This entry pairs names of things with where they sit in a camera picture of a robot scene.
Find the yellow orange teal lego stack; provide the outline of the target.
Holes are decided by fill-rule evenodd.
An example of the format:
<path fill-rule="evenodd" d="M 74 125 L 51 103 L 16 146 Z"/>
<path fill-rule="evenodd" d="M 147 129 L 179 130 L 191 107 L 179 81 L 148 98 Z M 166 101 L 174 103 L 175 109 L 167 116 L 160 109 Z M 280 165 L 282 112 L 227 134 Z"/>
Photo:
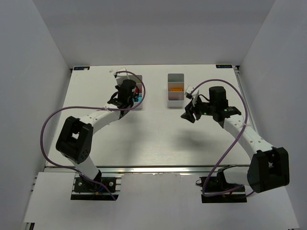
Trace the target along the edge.
<path fill-rule="evenodd" d="M 171 89 L 170 92 L 183 92 L 183 89 Z"/>

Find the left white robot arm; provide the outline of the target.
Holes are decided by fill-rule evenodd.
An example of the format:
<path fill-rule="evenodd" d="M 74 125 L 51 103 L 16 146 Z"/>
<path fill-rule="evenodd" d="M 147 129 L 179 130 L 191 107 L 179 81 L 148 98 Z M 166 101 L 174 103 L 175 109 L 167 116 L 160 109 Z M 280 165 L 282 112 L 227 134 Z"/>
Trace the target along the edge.
<path fill-rule="evenodd" d="M 59 151 L 87 180 L 101 182 L 101 172 L 90 158 L 93 135 L 112 122 L 123 118 L 133 107 L 138 95 L 137 83 L 125 79 L 103 110 L 97 110 L 81 118 L 68 117 L 56 143 Z"/>

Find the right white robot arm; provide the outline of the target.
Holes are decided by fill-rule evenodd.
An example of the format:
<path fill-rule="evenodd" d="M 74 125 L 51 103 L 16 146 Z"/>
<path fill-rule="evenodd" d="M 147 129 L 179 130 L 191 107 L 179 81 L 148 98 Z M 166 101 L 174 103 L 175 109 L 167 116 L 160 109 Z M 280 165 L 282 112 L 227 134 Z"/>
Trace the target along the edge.
<path fill-rule="evenodd" d="M 185 95 L 190 102 L 181 118 L 192 123 L 201 116 L 212 116 L 231 134 L 250 158 L 248 167 L 226 166 L 218 170 L 215 183 L 218 191 L 247 185 L 256 193 L 287 186 L 290 183 L 289 154 L 285 148 L 276 148 L 247 126 L 241 112 L 229 106 L 226 90 L 222 86 L 209 88 L 209 100 L 203 102 L 198 90 L 189 86 Z"/>

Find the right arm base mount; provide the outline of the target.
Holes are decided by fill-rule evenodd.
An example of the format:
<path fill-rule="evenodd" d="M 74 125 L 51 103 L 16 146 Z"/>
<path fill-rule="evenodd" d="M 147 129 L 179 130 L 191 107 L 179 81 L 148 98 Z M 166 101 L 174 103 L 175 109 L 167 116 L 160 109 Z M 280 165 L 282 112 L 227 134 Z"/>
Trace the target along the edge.
<path fill-rule="evenodd" d="M 238 184 L 229 184 L 226 182 L 223 170 L 219 169 L 217 173 L 213 173 L 207 184 L 204 186 L 207 176 L 200 177 L 196 181 L 196 186 L 204 189 L 205 195 L 217 193 L 214 196 L 205 196 L 201 194 L 201 202 L 203 204 L 225 204 L 225 203 L 246 203 L 245 187 Z"/>

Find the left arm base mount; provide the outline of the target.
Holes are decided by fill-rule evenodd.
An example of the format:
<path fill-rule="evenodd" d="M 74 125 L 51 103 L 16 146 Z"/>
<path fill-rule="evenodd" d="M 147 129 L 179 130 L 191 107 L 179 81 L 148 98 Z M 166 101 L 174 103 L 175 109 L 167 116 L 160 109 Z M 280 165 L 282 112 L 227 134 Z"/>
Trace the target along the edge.
<path fill-rule="evenodd" d="M 90 182 L 80 175 L 75 175 L 71 190 L 71 200 L 79 201 L 116 201 L 121 189 L 121 178 L 102 176 L 100 184 Z"/>

